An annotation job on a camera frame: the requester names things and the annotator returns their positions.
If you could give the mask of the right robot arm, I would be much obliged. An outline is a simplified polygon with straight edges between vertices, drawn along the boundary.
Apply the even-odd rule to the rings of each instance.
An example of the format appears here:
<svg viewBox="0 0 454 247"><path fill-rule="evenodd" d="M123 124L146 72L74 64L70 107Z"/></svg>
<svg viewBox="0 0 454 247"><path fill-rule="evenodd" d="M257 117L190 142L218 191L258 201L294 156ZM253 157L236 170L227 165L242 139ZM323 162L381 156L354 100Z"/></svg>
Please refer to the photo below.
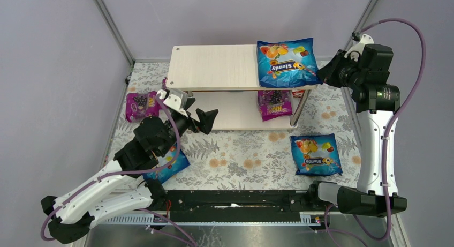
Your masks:
<svg viewBox="0 0 454 247"><path fill-rule="evenodd" d="M339 50L316 73L325 84L352 91L360 125L362 164L355 188L314 182L313 198L334 204L344 214L385 217L407 209L394 178L394 132L400 90L387 83L393 58L390 47L369 43L361 51Z"/></svg>

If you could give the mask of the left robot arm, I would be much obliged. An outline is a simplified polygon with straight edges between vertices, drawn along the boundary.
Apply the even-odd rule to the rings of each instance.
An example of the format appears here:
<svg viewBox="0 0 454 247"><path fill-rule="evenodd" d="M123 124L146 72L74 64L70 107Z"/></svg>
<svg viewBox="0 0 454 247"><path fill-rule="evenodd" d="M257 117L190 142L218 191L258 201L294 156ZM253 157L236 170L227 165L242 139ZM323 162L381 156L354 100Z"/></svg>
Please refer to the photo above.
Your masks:
<svg viewBox="0 0 454 247"><path fill-rule="evenodd" d="M129 211L146 211L159 203L165 190L158 180L148 179L145 185L116 197L110 194L143 174L170 166L179 156L180 138L186 130L211 132L218 110L197 109L198 119L193 119L186 109L194 101L190 98L188 104L181 106L174 95L157 99L166 121L159 117L144 118L134 130L134 138L95 175L67 194L44 197L41 206L47 217L40 229L41 239L73 243L108 219Z"/></svg>

